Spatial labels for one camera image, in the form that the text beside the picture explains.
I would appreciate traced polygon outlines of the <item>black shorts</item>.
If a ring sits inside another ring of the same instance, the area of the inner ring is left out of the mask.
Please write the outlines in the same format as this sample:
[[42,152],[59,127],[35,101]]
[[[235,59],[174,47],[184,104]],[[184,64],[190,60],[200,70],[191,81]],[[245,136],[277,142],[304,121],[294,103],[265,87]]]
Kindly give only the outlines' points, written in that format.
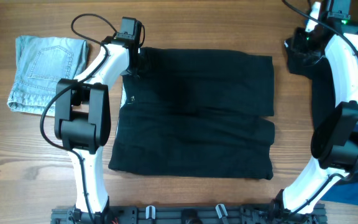
[[275,139],[270,56],[233,50],[140,52],[108,167],[152,176],[270,180]]

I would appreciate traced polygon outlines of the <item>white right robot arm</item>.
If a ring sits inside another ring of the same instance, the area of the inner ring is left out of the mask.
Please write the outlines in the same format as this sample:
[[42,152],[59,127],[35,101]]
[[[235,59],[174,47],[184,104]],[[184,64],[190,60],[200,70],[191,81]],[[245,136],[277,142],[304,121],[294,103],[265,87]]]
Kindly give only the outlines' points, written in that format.
[[285,41],[291,73],[312,81],[311,159],[272,201],[271,216],[310,214],[320,200],[358,205],[358,23],[328,17]]

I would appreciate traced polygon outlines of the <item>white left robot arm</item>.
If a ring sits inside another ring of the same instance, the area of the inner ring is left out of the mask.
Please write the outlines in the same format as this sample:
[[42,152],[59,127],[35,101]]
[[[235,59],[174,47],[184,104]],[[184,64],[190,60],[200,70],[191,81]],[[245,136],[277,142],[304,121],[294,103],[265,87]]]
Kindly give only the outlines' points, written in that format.
[[108,209],[102,155],[111,131],[108,92],[121,75],[131,75],[140,39],[133,34],[108,36],[98,56],[74,79],[57,84],[55,135],[73,164],[76,181],[74,211],[101,216]]

